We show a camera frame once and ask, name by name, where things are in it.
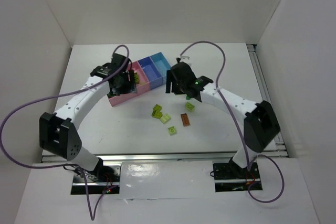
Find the lime long lego brick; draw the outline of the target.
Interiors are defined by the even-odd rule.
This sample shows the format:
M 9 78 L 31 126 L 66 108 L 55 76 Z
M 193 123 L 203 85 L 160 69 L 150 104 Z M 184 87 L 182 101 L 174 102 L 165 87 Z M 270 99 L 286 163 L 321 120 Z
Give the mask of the lime long lego brick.
M 137 72 L 134 73 L 134 82 L 135 84 L 140 84 L 140 79 Z

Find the brown orange lego brick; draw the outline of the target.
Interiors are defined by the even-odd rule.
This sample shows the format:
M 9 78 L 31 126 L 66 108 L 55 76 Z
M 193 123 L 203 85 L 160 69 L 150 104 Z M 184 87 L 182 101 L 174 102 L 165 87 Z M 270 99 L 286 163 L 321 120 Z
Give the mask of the brown orange lego brick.
M 181 114 L 181 120 L 184 127 L 190 126 L 190 121 L 186 113 Z

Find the pale yellow lego brick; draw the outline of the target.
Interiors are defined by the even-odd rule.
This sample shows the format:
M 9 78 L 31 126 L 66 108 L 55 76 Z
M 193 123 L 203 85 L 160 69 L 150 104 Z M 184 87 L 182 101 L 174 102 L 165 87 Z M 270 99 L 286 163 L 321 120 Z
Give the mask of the pale yellow lego brick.
M 166 114 L 162 115 L 162 117 L 160 118 L 160 121 L 163 124 L 166 124 L 170 119 L 171 119 L 171 116 L 166 113 Z

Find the pale lime lego bottom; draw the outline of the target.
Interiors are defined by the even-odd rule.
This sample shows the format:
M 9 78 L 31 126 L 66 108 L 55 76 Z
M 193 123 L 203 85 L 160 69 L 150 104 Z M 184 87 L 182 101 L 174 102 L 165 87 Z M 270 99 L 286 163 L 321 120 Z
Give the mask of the pale lime lego bottom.
M 174 126 L 168 128 L 169 135 L 175 135 L 177 133 L 177 130 Z

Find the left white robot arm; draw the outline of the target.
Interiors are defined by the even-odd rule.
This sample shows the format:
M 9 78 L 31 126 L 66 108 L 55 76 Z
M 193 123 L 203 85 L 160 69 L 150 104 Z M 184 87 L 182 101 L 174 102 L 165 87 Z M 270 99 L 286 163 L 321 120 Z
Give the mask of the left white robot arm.
M 82 145 L 80 124 L 104 97 L 135 93 L 136 84 L 131 60 L 114 53 L 111 61 L 94 68 L 86 83 L 64 106 L 39 119 L 39 146 L 65 160 L 79 165 L 91 179 L 114 175 L 113 168 Z

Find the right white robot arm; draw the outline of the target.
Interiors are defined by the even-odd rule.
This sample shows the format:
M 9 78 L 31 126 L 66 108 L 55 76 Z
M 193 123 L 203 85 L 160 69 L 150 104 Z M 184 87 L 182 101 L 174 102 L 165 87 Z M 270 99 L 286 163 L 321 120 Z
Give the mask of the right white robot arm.
M 232 116 L 242 137 L 242 148 L 230 162 L 245 169 L 261 154 L 280 132 L 280 126 L 268 101 L 255 102 L 242 98 L 218 86 L 212 79 L 196 77 L 191 67 L 179 62 L 166 74 L 166 93 L 185 94 L 199 102 L 210 104 Z

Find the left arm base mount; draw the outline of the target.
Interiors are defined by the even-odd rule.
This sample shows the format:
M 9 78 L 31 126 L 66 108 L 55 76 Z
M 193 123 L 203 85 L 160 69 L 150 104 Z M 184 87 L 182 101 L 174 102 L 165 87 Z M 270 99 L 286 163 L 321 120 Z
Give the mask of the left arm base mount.
M 104 191 L 107 195 L 120 193 L 121 166 L 106 166 L 102 174 L 95 176 L 85 169 L 64 165 L 64 170 L 73 172 L 71 195 L 85 195 L 87 182 L 88 194 L 99 195 Z

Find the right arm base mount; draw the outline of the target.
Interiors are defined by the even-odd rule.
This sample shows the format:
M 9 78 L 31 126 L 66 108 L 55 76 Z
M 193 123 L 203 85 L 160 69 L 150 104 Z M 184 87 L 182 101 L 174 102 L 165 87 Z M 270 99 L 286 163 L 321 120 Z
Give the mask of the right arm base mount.
M 233 168 L 230 163 L 213 163 L 213 170 L 209 173 L 214 179 L 215 192 L 234 192 L 262 190 L 259 167 L 256 162 L 252 164 L 251 170 Z

